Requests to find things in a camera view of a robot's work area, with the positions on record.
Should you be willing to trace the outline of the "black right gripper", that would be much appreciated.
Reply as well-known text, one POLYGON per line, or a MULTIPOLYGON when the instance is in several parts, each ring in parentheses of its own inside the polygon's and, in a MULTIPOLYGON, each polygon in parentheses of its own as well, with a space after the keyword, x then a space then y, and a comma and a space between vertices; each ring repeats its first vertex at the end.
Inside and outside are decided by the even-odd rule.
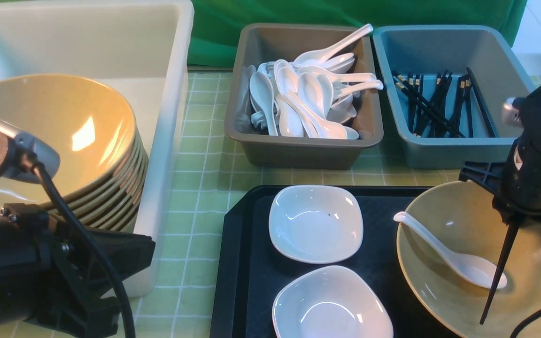
POLYGON ((519 212, 541 221, 541 85, 524 98, 508 98, 502 122, 522 130, 504 162, 465 162, 459 180, 493 195, 501 213, 519 212))

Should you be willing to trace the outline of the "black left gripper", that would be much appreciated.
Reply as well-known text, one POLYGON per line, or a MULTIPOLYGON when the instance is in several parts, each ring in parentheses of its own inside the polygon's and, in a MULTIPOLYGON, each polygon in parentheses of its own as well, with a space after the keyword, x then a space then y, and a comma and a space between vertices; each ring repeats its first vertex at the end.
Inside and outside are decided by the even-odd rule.
POLYGON ((85 227, 69 209, 63 217, 35 205, 7 209, 0 217, 0 325, 24 321, 75 338, 108 338, 124 316, 133 337, 123 281, 150 266, 154 240, 85 227))

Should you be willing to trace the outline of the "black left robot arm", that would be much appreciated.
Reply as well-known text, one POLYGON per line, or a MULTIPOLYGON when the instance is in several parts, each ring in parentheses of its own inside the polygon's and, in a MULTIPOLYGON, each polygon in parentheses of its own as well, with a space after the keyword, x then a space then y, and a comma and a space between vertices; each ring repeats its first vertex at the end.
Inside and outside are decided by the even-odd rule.
POLYGON ((150 236, 86 227, 52 178, 60 157, 0 120, 0 178, 40 184, 58 210, 6 203, 0 209, 0 325, 24 321, 76 338, 136 334, 124 280, 150 266, 150 236))

